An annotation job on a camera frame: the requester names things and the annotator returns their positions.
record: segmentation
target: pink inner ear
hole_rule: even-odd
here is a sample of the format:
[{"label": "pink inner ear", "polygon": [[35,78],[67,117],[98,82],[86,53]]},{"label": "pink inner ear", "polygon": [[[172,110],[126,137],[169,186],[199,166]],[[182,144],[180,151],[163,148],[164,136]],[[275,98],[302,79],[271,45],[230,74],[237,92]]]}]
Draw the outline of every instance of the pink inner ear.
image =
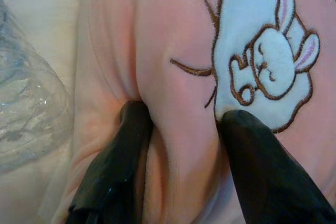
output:
[{"label": "pink inner ear", "polygon": [[286,16],[286,12],[288,10],[288,4],[287,4],[287,0],[282,0],[283,2],[283,9],[282,9],[282,15],[281,15],[281,20],[280,20],[280,24],[279,27],[281,28],[284,24],[285,21],[285,16]]},{"label": "pink inner ear", "polygon": [[296,69],[300,68],[300,66],[302,66],[309,59],[314,49],[315,49],[315,40],[313,39],[310,42],[308,50],[304,53],[304,55],[300,59],[300,62],[297,64]]}]

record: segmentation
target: white bunny patch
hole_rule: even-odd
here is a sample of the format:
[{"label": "white bunny patch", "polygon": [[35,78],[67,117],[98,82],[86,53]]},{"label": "white bunny patch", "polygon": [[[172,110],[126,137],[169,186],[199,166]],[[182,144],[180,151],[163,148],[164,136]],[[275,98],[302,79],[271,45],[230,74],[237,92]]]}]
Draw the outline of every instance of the white bunny patch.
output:
[{"label": "white bunny patch", "polygon": [[318,35],[306,30],[295,0],[219,0],[217,13],[204,2],[216,29],[212,67],[171,63],[196,76],[215,77],[210,101],[215,99],[217,120],[243,109],[276,133],[287,129],[312,96],[309,70],[319,55]]}]

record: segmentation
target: plastic bag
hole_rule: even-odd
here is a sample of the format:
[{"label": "plastic bag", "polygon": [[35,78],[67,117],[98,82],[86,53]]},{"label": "plastic bag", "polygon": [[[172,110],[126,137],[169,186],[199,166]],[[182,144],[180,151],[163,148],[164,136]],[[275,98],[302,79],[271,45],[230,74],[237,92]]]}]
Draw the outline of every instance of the plastic bag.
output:
[{"label": "plastic bag", "polygon": [[72,130],[64,85],[0,0],[0,174],[57,148]]}]

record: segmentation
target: pink garment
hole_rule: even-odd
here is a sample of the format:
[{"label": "pink garment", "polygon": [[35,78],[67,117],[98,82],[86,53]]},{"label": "pink garment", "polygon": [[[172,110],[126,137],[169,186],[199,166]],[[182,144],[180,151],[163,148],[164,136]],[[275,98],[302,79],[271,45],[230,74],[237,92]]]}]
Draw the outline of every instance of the pink garment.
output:
[{"label": "pink garment", "polygon": [[[277,138],[335,204],[336,1],[296,0],[296,13],[317,31],[321,49],[310,70],[312,98]],[[73,158],[53,223],[66,218],[89,163],[118,128],[121,106],[133,99],[146,103],[155,124],[143,222],[244,223],[213,101],[204,108],[215,80],[170,63],[211,67],[214,36],[203,0],[81,0]]]}]

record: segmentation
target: brown stitching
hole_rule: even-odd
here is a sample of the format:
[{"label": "brown stitching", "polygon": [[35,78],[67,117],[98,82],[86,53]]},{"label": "brown stitching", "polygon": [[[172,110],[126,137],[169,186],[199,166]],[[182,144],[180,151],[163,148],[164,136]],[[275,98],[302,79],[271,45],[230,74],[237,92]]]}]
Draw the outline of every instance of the brown stitching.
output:
[{"label": "brown stitching", "polygon": [[294,85],[294,82],[295,82],[295,77],[293,79],[293,82],[291,83],[291,85],[289,86],[289,88],[281,95],[279,96],[274,96],[274,95],[270,95],[267,90],[265,89],[264,85],[260,82],[259,78],[258,78],[258,74],[257,74],[257,71],[256,71],[256,67],[255,67],[255,64],[254,64],[254,50],[253,50],[253,46],[255,44],[255,42],[257,41],[257,39],[263,34],[263,32],[268,29],[268,28],[273,28],[273,29],[276,29],[276,26],[274,25],[271,25],[271,24],[266,24],[266,25],[263,25],[263,27],[261,28],[261,30],[257,33],[257,35],[251,40],[251,42],[248,44],[249,45],[249,49],[250,49],[250,52],[251,52],[251,58],[250,58],[250,66],[252,68],[252,72],[253,72],[253,76],[255,78],[255,81],[257,83],[257,87],[258,89],[260,89],[263,93],[264,93],[264,96],[266,98],[268,98],[269,100],[280,100],[281,98],[283,98],[289,91],[290,89],[293,87]]},{"label": "brown stitching", "polygon": [[[297,14],[295,14],[295,18],[296,18],[297,21],[299,22],[299,25],[302,27],[302,29],[303,29],[303,31],[304,31],[304,34],[306,35],[306,33],[307,33],[307,29],[306,29],[305,25],[303,24],[302,20],[300,19],[300,17],[299,17]],[[293,58],[293,61],[294,61],[294,62],[297,61],[297,59],[298,59],[299,56],[300,56],[300,54],[299,54],[299,52],[300,52],[300,48],[299,48],[298,52],[296,53],[296,55],[295,55],[294,58]]]},{"label": "brown stitching", "polygon": [[269,72],[269,80],[273,82],[275,81],[275,79],[272,77],[272,72]]},{"label": "brown stitching", "polygon": [[261,50],[261,43],[259,44],[258,51],[261,55],[264,55],[264,52]]},{"label": "brown stitching", "polygon": [[204,1],[205,5],[206,5],[206,8],[208,9],[211,21],[214,24],[215,29],[219,30],[219,18],[218,18],[218,16],[213,11],[213,9],[212,9],[209,1],[208,0],[203,0],[203,1]]},{"label": "brown stitching", "polygon": [[263,63],[262,63],[259,67],[257,67],[257,69],[258,69],[258,77],[259,77],[261,71],[262,71],[263,69],[267,69],[267,63],[263,61]]},{"label": "brown stitching", "polygon": [[210,103],[211,103],[211,101],[212,101],[212,99],[214,98],[215,95],[217,95],[217,86],[215,86],[214,91],[212,92],[212,95],[211,95],[210,99],[209,99],[208,102],[204,105],[204,108],[205,108],[205,109],[210,105]]},{"label": "brown stitching", "polygon": [[[318,34],[315,33],[313,30],[310,30],[310,31],[306,32],[305,36],[304,36],[303,39],[302,39],[302,42],[301,42],[300,48],[299,48],[299,50],[298,50],[298,53],[297,53],[297,55],[295,56],[296,60],[299,59],[300,54],[302,53],[303,44],[304,44],[305,41],[308,39],[308,37],[309,37],[310,35],[312,35],[312,34],[318,36]],[[295,70],[295,73],[308,72],[308,71],[315,65],[315,63],[317,62],[317,59],[318,59],[319,56],[320,56],[320,47],[321,47],[321,45],[320,45],[320,43],[319,43],[318,54],[317,54],[317,56],[316,56],[316,59],[315,59],[311,64],[309,64],[308,66],[306,66],[305,68],[303,68],[303,69],[301,69],[301,70]]]},{"label": "brown stitching", "polygon": [[[219,27],[219,21],[220,21],[220,15],[221,15],[221,11],[222,11],[223,0],[218,0],[218,2],[217,2],[217,15],[214,14],[214,11],[212,10],[212,8],[211,8],[209,2],[208,2],[207,0],[204,0],[204,2],[205,2],[205,5],[206,5],[206,7],[207,7],[207,9],[208,9],[210,18],[211,18],[211,20],[212,20],[212,22],[213,22],[213,24],[214,24],[214,26],[215,26],[215,30],[216,30],[215,37],[214,37],[214,40],[213,40],[213,46],[212,46],[212,49],[211,49],[211,52],[212,52],[212,54],[211,54],[212,68],[211,68],[211,69],[206,69],[206,70],[197,70],[197,69],[192,69],[192,68],[189,68],[189,67],[187,67],[187,66],[185,66],[185,65],[182,65],[182,64],[178,63],[178,62],[175,61],[175,60],[171,60],[171,63],[177,65],[178,67],[180,67],[180,68],[181,68],[182,70],[184,70],[185,72],[190,73],[190,74],[193,74],[193,75],[203,76],[203,75],[199,74],[198,71],[200,71],[201,73],[202,73],[202,72],[205,72],[205,73],[207,74],[207,75],[205,75],[205,76],[208,76],[208,75],[211,75],[211,74],[214,76],[214,78],[215,78],[215,82],[216,82],[216,86],[215,86],[214,92],[213,92],[213,94],[212,94],[210,100],[209,100],[208,103],[205,105],[205,107],[207,107],[207,106],[210,104],[211,100],[214,98],[214,114],[216,115],[216,106],[215,106],[215,104],[216,104],[216,100],[217,100],[217,95],[216,95],[216,94],[217,94],[217,87],[218,87],[218,77],[217,77],[217,73],[216,73],[216,69],[215,69],[215,64],[214,64],[214,52],[215,52],[215,47],[216,47],[216,43],[217,43],[218,35],[219,35],[219,29],[220,29],[220,27]],[[298,20],[300,26],[301,26],[301,27],[303,28],[303,30],[304,30],[304,33],[305,33],[305,37],[304,37],[304,38],[306,39],[306,38],[308,38],[308,36],[309,36],[310,34],[312,34],[312,33],[314,33],[314,32],[311,31],[310,33],[307,34],[307,30],[306,30],[306,28],[305,28],[303,22],[301,21],[300,17],[299,17],[299,16],[297,15],[297,13],[296,13],[296,10],[295,10],[296,2],[295,2],[295,0],[293,0],[293,2],[294,2],[294,3],[293,3],[293,4],[294,4],[294,7],[293,7],[293,8],[294,8],[294,12],[293,12],[293,14],[292,14],[292,17],[291,17],[291,20],[290,20],[289,24],[287,25],[286,29],[283,31],[283,34],[284,34],[284,36],[287,34],[289,28],[291,27],[291,24],[292,24],[294,18],[296,18],[296,19]],[[277,29],[277,30],[280,30],[280,27],[279,27],[279,18],[278,18],[278,15],[277,15],[279,7],[280,7],[280,0],[278,0],[277,6],[276,6],[276,10],[275,10],[275,18],[276,18],[276,26],[275,26],[275,29]],[[238,101],[241,105],[244,105],[244,104],[246,104],[246,105],[250,105],[250,104],[253,102],[253,100],[254,100],[255,91],[256,91],[258,88],[264,93],[265,97],[267,97],[268,99],[271,99],[271,100],[279,100],[279,99],[283,98],[283,97],[289,92],[289,90],[292,88],[292,86],[293,86],[293,84],[294,84],[294,82],[295,82],[296,74],[295,74],[294,80],[293,80],[293,82],[292,82],[292,85],[289,87],[288,90],[286,90],[285,94],[283,94],[282,96],[280,96],[278,99],[273,99],[273,97],[271,97],[271,96],[269,96],[269,95],[266,95],[267,92],[265,92],[266,90],[265,90],[265,88],[263,87],[263,85],[260,83],[260,81],[259,81],[259,85],[257,84],[258,87],[257,87],[256,89],[254,89],[254,87],[253,87],[251,84],[246,84],[246,85],[244,85],[238,92],[235,91],[235,89],[234,89],[234,84],[233,84],[233,72],[232,72],[232,68],[231,68],[231,63],[232,63],[233,60],[237,60],[240,69],[241,69],[241,68],[244,68],[244,67],[247,67],[247,66],[248,66],[248,60],[247,60],[247,55],[246,55],[246,49],[247,49],[247,48],[250,48],[250,49],[252,48],[252,46],[254,45],[254,42],[256,41],[256,39],[261,35],[261,31],[262,31],[262,30],[265,30],[267,27],[268,27],[268,28],[270,28],[270,27],[271,27],[271,28],[274,28],[273,25],[264,25],[264,26],[261,28],[261,30],[260,30],[260,32],[258,33],[258,35],[255,36],[255,38],[254,38],[254,39],[253,39],[253,40],[246,46],[245,51],[244,51],[244,53],[243,53],[243,58],[241,58],[240,56],[234,55],[234,56],[231,57],[231,59],[230,59],[230,61],[229,61],[229,73],[230,73],[230,77],[231,77],[231,83],[230,83],[231,91],[232,91],[233,96],[237,99],[237,101]],[[300,50],[299,50],[299,52],[297,53],[297,55],[295,55],[295,56],[293,57],[293,62],[295,62],[295,61],[298,59],[298,57],[299,57],[299,55],[300,55],[300,53],[301,53],[301,50],[302,50],[302,46],[303,46],[303,42],[301,43]],[[311,67],[312,67],[312,66],[315,64],[315,62],[317,61],[318,56],[316,57],[314,63],[311,64]],[[256,72],[255,72],[255,66],[254,66],[254,55],[251,55],[250,60],[251,60],[251,68],[252,68],[252,70],[253,70],[253,74],[254,74],[254,76],[255,76]],[[294,111],[293,111],[293,113],[292,113],[292,115],[291,115],[290,120],[289,120],[285,125],[283,125],[282,127],[279,127],[279,128],[276,128],[276,129],[273,129],[273,130],[272,130],[274,133],[280,133],[280,132],[286,130],[286,129],[292,124],[292,122],[294,121],[294,118],[295,118],[295,116],[297,115],[297,113],[298,113],[298,111],[300,110],[300,108],[301,108],[303,105],[305,105],[305,104],[311,99],[312,94],[313,94],[313,85],[312,85],[311,75],[310,75],[310,73],[308,72],[309,69],[307,69],[307,70],[304,69],[304,70],[307,72],[308,81],[309,81],[309,87],[310,87],[308,95],[306,96],[305,99],[303,99],[301,102],[299,102],[299,103],[297,104],[297,106],[295,107],[295,109],[294,109]],[[244,100],[242,99],[242,93],[243,93],[243,91],[244,91],[245,89],[250,89],[251,98],[250,98],[250,101],[248,101],[248,102],[246,102],[246,101],[244,101]],[[215,117],[215,121],[216,121],[216,125],[218,126],[218,120],[217,120],[216,117]]]},{"label": "brown stitching", "polygon": [[194,76],[210,76],[213,72],[212,68],[208,68],[208,69],[194,69],[194,68],[190,68],[186,65],[183,65],[181,63],[179,63],[176,60],[171,59],[170,62],[176,66],[178,66],[179,68],[181,68],[184,72],[189,73],[189,74],[193,74]]},{"label": "brown stitching", "polygon": [[[236,92],[234,81],[233,81],[232,62],[234,60],[236,60],[238,62],[238,66],[239,66],[240,70],[242,70],[243,68],[248,67],[248,59],[247,59],[247,55],[246,55],[246,50],[247,50],[248,47],[249,47],[249,45],[247,45],[245,47],[245,50],[244,50],[244,53],[243,53],[243,57],[240,57],[238,55],[233,55],[230,58],[230,61],[229,61],[229,73],[230,73],[230,89],[231,89],[231,93],[232,93],[232,95],[236,98],[236,100],[242,106],[248,106],[248,105],[251,105],[253,103],[255,89],[254,89],[254,87],[251,84],[246,84],[243,87],[241,87],[241,89],[238,92]],[[246,102],[243,99],[243,97],[242,97],[243,91],[245,89],[249,89],[250,90],[250,94],[251,94],[251,98],[250,98],[250,100],[248,102]]]},{"label": "brown stitching", "polygon": [[296,115],[298,114],[300,108],[302,106],[304,106],[307,102],[309,102],[309,100],[311,99],[312,95],[313,95],[313,85],[312,85],[312,80],[311,80],[311,76],[310,76],[310,73],[307,73],[308,75],[308,81],[309,81],[309,86],[310,86],[310,90],[309,90],[309,93],[308,95],[306,96],[305,99],[303,99],[301,102],[299,102],[298,105],[296,105],[296,107],[294,108],[294,111],[292,113],[292,116],[290,117],[288,123],[286,123],[284,126],[282,127],[279,127],[279,128],[276,128],[276,129],[273,129],[273,133],[280,133],[284,130],[286,130],[291,124],[292,122],[294,121]]},{"label": "brown stitching", "polygon": [[[288,30],[289,30],[289,28],[290,28],[290,25],[292,24],[293,19],[294,19],[295,15],[296,15],[296,11],[295,11],[296,3],[295,3],[295,0],[293,0],[293,2],[294,2],[294,7],[293,7],[294,12],[292,13],[292,16],[291,16],[291,18],[290,18],[290,22],[288,23],[286,29],[283,31],[283,34],[284,34],[284,35],[287,34],[287,32],[288,32]],[[277,29],[277,30],[280,30],[280,20],[279,20],[279,17],[278,17],[278,15],[277,15],[278,12],[279,12],[279,8],[280,8],[280,0],[278,0],[277,6],[276,6],[276,8],[275,8],[275,19],[276,19],[276,27],[277,27],[276,29]]]}]

